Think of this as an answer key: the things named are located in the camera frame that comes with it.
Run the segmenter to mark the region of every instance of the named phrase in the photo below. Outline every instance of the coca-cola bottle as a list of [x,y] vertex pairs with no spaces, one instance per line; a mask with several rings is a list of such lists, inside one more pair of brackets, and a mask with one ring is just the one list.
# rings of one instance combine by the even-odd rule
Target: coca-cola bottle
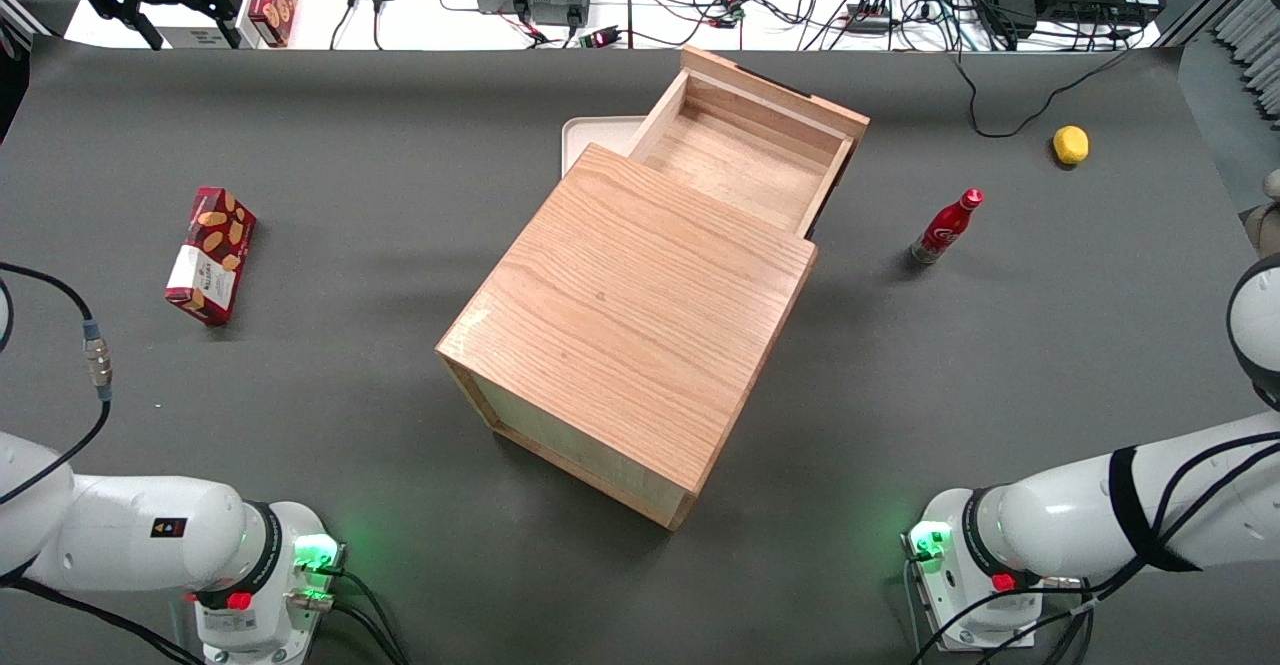
[[969,215],[982,205],[982,191],[973,188],[960,196],[955,203],[947,205],[941,214],[933,216],[933,223],[924,228],[919,240],[913,242],[911,254],[924,265],[936,263],[943,251],[951,247],[965,228],[969,228]]

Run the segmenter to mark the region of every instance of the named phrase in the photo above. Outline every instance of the bottle cap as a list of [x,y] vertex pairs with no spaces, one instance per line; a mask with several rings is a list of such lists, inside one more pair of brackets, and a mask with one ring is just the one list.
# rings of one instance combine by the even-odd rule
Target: bottle cap
[[977,187],[965,191],[965,194],[960,196],[961,208],[973,210],[977,208],[978,205],[982,205],[982,191],[978,191]]

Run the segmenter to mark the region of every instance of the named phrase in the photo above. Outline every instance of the dark gray surface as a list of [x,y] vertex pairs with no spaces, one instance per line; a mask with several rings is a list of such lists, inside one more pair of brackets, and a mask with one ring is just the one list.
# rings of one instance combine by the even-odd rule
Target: dark gray surface
[[[1098,59],[965,65],[995,129]],[[668,536],[490,436],[431,347],[557,182],[561,124],[645,113],[675,52],[46,42],[0,150],[0,252],[74,283],[110,338],[115,416],[77,469],[315,506],[416,662],[888,665],[910,657],[896,533],[941,489],[1261,409],[1224,331],[1249,249],[1176,54],[1134,52],[1002,141],[964,127],[946,56],[741,60],[873,123],[809,285]],[[1046,153],[1069,121],[1093,142],[1074,171]],[[225,331],[161,299],[197,185],[230,187],[262,223]],[[970,185],[988,196],[973,229],[906,276],[901,249]],[[74,311],[12,288],[0,427],[72,442],[93,413]],[[1270,661],[1277,573],[1143,575],[1100,611],[1089,662]],[[93,601],[169,632],[155,595]],[[348,623],[323,629],[312,662],[374,661]],[[5,592],[0,661],[159,659]]]

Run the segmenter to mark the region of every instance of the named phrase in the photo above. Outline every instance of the black strap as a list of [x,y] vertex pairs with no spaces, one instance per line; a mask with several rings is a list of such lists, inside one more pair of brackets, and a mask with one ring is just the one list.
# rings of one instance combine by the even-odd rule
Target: black strap
[[1138,486],[1133,482],[1133,457],[1137,453],[1138,446],[1121,448],[1111,454],[1111,512],[1124,529],[1124,537],[1138,558],[1152,568],[1166,573],[1198,573],[1197,565],[1161,545],[1156,529],[1147,522],[1147,510],[1143,510]]
[[27,569],[31,568],[33,564],[36,564],[36,558],[32,558],[31,560],[27,560],[26,563],[18,565],[13,570],[9,570],[8,573],[0,575],[0,590],[15,586],[18,581],[27,574]]

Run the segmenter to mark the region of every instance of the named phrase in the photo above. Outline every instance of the cable connector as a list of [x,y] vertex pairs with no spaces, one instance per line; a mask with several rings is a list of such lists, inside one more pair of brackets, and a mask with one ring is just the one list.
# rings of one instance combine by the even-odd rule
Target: cable connector
[[102,340],[95,320],[84,320],[84,359],[88,361],[88,379],[97,389],[97,399],[111,399],[111,352]]
[[609,27],[600,28],[590,35],[579,37],[577,45],[580,47],[594,49],[613,45],[618,40],[622,40],[622,33],[618,32],[618,26],[611,24]]
[[1097,597],[1093,597],[1093,600],[1087,600],[1087,601],[1076,605],[1075,607],[1073,607],[1073,609],[1070,609],[1068,611],[1074,618],[1075,615],[1079,615],[1082,613],[1088,613],[1089,610],[1093,610],[1094,607],[1098,606],[1100,602],[1102,602],[1102,601],[1098,600]]
[[317,590],[296,590],[284,597],[289,607],[298,610],[311,610],[312,613],[328,613],[333,610],[333,596]]

